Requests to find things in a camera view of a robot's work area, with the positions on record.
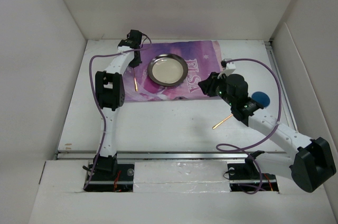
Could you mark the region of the steel plate with cream centre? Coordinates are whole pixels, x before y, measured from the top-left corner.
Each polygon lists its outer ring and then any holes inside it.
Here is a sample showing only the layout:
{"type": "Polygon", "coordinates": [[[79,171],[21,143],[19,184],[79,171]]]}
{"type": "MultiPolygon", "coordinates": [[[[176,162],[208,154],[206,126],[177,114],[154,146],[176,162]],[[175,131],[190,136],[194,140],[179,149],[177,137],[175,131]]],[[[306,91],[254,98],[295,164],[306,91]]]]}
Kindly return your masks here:
{"type": "Polygon", "coordinates": [[[181,84],[188,74],[185,60],[176,54],[160,54],[147,67],[149,78],[156,84],[172,87],[181,84]]]}

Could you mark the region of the purple Elsa cloth placemat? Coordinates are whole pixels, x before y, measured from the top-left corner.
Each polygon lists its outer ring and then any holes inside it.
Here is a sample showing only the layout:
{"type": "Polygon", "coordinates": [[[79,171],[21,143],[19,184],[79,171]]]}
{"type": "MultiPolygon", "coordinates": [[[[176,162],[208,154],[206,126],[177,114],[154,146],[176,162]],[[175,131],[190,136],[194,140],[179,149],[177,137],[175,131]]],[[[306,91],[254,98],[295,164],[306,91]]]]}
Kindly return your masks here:
{"type": "Polygon", "coordinates": [[[188,41],[174,43],[146,44],[147,50],[141,52],[142,64],[135,68],[138,92],[135,91],[134,75],[130,67],[123,74],[126,101],[161,101],[178,99],[202,99],[198,83],[205,80],[211,72],[221,71],[221,48],[218,41],[188,41]],[[188,66],[185,80],[178,86],[164,87],[154,83],[147,74],[150,61],[160,54],[181,56],[188,66]]]}

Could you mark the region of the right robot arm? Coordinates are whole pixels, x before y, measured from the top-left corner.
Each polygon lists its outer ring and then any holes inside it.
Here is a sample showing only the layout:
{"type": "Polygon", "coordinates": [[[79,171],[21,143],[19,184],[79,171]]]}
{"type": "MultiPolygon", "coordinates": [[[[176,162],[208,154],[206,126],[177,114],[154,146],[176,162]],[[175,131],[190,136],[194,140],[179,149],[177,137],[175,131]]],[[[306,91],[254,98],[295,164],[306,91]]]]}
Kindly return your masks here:
{"type": "Polygon", "coordinates": [[[218,96],[231,107],[236,120],[254,129],[287,154],[285,157],[256,151],[246,159],[244,172],[255,179],[262,173],[288,178],[303,191],[311,193],[336,174],[329,143],[312,139],[278,122],[262,104],[248,96],[248,84],[239,74],[219,76],[212,72],[199,82],[204,95],[218,96]]]}

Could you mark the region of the gold fork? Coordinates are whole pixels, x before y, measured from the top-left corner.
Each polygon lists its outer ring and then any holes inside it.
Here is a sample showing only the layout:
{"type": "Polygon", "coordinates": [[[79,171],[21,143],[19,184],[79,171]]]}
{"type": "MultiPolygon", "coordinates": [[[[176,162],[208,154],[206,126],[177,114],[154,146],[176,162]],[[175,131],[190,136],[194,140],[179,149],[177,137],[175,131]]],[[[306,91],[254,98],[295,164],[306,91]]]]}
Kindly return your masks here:
{"type": "Polygon", "coordinates": [[[138,83],[137,83],[137,77],[136,77],[136,70],[135,70],[135,68],[133,68],[133,75],[134,75],[135,91],[138,92],[138,83]]]}

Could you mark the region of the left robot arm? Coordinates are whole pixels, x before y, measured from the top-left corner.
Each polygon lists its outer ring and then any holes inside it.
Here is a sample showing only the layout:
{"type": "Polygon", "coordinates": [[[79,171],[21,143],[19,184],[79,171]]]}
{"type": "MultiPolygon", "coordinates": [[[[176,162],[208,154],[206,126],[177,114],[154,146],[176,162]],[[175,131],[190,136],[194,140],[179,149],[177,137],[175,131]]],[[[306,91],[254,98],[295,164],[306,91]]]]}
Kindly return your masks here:
{"type": "Polygon", "coordinates": [[[92,75],[92,64],[96,55],[89,62],[90,85],[95,104],[101,115],[101,140],[90,168],[89,179],[102,177],[112,181],[118,176],[116,122],[120,108],[125,101],[123,74],[128,67],[141,64],[140,49],[143,33],[130,30],[127,37],[118,44],[118,53],[112,54],[112,61],[103,71],[92,75]]]}

